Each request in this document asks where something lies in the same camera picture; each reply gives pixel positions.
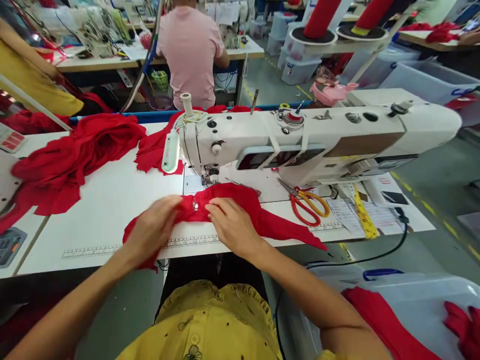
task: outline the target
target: yellow measuring tape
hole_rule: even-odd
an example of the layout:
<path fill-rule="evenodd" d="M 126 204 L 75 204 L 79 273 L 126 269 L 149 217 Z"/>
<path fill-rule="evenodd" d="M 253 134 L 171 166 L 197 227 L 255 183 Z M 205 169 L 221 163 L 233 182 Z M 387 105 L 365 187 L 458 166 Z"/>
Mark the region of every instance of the yellow measuring tape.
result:
<path fill-rule="evenodd" d="M 375 239 L 379 236 L 377 228 L 375 227 L 372 219 L 370 219 L 369 213 L 365 210 L 364 203 L 360 198 L 359 191 L 357 189 L 357 185 L 355 184 L 348 184 L 350 188 L 351 194 L 353 196 L 353 202 L 355 203 L 355 211 L 360 219 L 361 227 L 365 232 L 365 237 L 367 239 Z"/>

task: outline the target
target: woman in pink shirt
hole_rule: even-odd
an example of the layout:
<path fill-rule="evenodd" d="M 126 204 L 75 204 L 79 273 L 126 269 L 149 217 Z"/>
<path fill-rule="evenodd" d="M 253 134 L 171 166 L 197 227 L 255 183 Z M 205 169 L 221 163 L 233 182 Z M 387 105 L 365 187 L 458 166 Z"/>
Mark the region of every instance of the woman in pink shirt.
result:
<path fill-rule="evenodd" d="M 156 53 L 170 68 L 173 104 L 184 106 L 182 93 L 191 104 L 204 109 L 215 105 L 213 66 L 228 68 L 230 58 L 215 21 L 196 10 L 196 0 L 173 0 L 173 10 L 161 17 Z"/>

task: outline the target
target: factory floor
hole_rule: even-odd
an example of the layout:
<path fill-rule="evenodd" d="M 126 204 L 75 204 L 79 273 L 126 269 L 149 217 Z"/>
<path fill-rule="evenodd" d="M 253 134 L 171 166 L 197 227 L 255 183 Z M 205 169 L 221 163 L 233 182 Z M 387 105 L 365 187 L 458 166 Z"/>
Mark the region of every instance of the factory floor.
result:
<path fill-rule="evenodd" d="M 266 40 L 259 41 L 266 48 Z M 309 85 L 288 86 L 280 80 L 278 58 L 251 60 L 244 79 L 241 105 L 250 105 L 251 94 L 260 89 L 258 104 L 294 103 L 307 100 Z M 395 268 L 404 272 L 449 273 L 480 284 L 480 242 L 457 221 L 458 215 L 479 210 L 479 203 L 465 189 L 480 179 L 480 149 L 454 138 L 432 149 L 419 159 L 399 168 L 405 194 L 428 217 L 437 230 L 410 233 L 405 244 L 384 258 L 363 263 L 366 269 Z M 347 243 L 357 260 L 388 251 L 399 235 Z M 345 247 L 328 245 L 328 253 L 308 245 L 279 248 L 303 264 L 313 260 L 348 261 Z M 120 281 L 97 315 L 88 334 L 77 348 L 76 359 L 114 359 L 131 341 L 148 329 L 154 320 L 162 291 L 164 274 L 151 270 L 132 273 Z M 270 306 L 275 308 L 279 288 L 265 276 Z M 287 359 L 296 359 L 289 329 L 280 321 L 280 333 Z"/>

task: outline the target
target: green basket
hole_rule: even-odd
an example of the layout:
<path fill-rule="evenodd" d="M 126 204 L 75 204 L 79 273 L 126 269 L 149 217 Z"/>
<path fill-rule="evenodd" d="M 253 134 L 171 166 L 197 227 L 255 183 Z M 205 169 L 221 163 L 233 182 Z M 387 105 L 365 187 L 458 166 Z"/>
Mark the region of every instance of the green basket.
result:
<path fill-rule="evenodd" d="M 161 92 L 167 92 L 169 90 L 169 78 L 165 71 L 153 71 L 151 78 L 155 81 Z"/>

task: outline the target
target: red-handled scissors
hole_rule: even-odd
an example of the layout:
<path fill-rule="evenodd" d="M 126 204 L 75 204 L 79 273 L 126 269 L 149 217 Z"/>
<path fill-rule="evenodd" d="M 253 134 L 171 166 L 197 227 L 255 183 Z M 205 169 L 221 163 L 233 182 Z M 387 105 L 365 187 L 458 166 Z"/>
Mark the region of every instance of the red-handled scissors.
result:
<path fill-rule="evenodd" d="M 281 178 L 278 178 L 278 182 L 290 193 L 290 202 L 291 202 L 291 208 L 293 210 L 293 213 L 295 216 L 304 224 L 308 226 L 318 226 L 321 224 L 320 217 L 326 218 L 330 215 L 330 208 L 329 205 L 325 200 L 323 200 L 320 196 L 312 194 L 310 192 L 302 191 L 299 187 L 291 187 L 288 185 L 285 181 L 283 181 Z M 300 197 L 301 199 L 305 200 L 305 202 L 308 204 L 309 207 L 304 205 L 300 199 L 297 198 Z M 319 201 L 325 212 L 321 212 L 313 203 L 310 199 L 315 199 Z M 305 220 L 299 213 L 297 209 L 297 205 L 300 206 L 303 210 L 305 210 L 307 213 L 309 213 L 312 218 L 314 219 L 314 222 L 310 222 Z"/>

